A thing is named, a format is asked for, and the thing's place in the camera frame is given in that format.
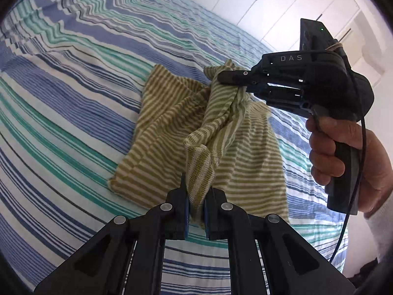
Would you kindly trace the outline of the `white sleeve forearm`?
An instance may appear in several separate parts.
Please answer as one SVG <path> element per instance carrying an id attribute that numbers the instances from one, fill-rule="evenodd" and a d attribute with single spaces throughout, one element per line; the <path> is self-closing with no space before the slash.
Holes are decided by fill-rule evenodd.
<path id="1" fill-rule="evenodd" d="M 377 259 L 380 262 L 388 253 L 392 245 L 393 235 L 393 208 L 392 194 L 384 201 L 382 206 L 372 215 L 366 215 L 366 222 L 372 232 L 377 248 Z"/>

